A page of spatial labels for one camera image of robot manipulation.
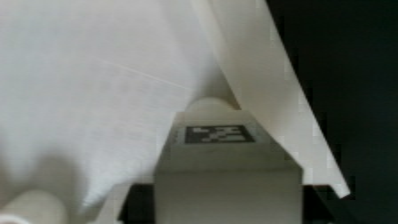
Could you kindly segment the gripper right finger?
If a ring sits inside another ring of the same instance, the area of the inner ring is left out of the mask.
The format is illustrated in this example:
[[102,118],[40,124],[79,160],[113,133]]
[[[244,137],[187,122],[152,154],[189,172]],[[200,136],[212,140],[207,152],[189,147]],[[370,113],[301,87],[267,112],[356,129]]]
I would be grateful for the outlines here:
[[303,188],[303,224],[360,224],[345,200],[328,185]]

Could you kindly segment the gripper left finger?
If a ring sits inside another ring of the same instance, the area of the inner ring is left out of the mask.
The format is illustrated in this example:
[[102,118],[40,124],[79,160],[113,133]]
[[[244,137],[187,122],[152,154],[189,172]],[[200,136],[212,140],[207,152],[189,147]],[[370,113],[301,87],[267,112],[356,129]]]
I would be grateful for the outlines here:
[[155,224],[155,187],[125,183],[113,187],[98,217],[88,224]]

